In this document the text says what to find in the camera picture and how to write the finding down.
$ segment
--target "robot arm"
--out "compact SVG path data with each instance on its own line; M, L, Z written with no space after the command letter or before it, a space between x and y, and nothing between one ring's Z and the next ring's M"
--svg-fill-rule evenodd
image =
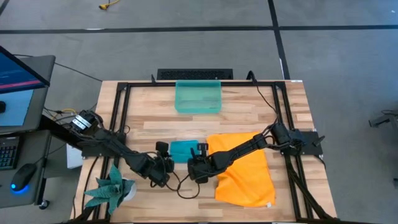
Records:
M167 153L160 152L137 152L129 149L120 141L120 136L124 133L114 133L103 127L103 121L99 115L92 111L82 111L76 115L75 119L70 123L69 131L78 137L81 141L77 143L82 151L85 147L97 147L102 150L113 151L122 157L130 169L140 175L142 178L149 178L153 183L160 187L164 187L169 181L168 172L172 172L174 164L170 164L171 159Z
M272 138L277 144L269 144L266 138ZM196 156L191 149L192 159L188 160L188 173L191 180L198 184L206 183L209 177L224 172L239 159L258 149L270 148L280 151L298 150L304 145L303 137L299 130L288 131L283 124L275 123L268 126L262 133L228 151L219 151L206 156L206 148L201 147L201 155Z

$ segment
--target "orange cloth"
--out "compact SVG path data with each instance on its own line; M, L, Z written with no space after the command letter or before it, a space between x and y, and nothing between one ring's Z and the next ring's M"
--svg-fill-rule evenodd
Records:
M207 137L209 153L228 151L258 132L214 134ZM247 154L217 175L216 200L245 207L275 205L275 188L269 174L266 154L257 150Z

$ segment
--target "yellow cable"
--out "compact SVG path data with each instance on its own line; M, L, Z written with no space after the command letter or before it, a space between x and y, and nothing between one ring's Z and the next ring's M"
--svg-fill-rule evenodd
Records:
M107 10L108 7L110 7L110 6L113 5L113 4L118 3L119 1L120 1L120 0L116 0L116 1L111 2L111 3L101 4L101 5L99 5L99 8L102 9L102 10Z
M65 109L62 109L61 111L62 111L62 112L71 111L71 112L73 112L74 114L77 114L76 110L75 110L75 109L73 109L73 108L65 108ZM58 116L58 113L57 113L57 114L55 114L54 116L52 116L52 118L51 118L51 119L54 121L54 120L55 120L55 118L57 118L57 116Z

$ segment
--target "white pot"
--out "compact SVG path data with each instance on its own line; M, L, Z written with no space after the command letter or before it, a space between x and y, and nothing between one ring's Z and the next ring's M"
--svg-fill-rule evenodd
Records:
M123 202L130 201L136 195L136 192L137 192L137 184L134 183L131 186L130 192L123 198Z

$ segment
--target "artificial plant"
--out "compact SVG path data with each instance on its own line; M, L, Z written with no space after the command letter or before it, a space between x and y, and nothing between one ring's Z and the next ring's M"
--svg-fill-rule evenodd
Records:
M106 180L96 178L99 187L85 192L86 195L94 197L87 202L86 207L93 207L104 202L109 202L109 214L112 214L119 207L123 198L130 192L134 181L123 180L120 171L113 164L109 172L109 178Z

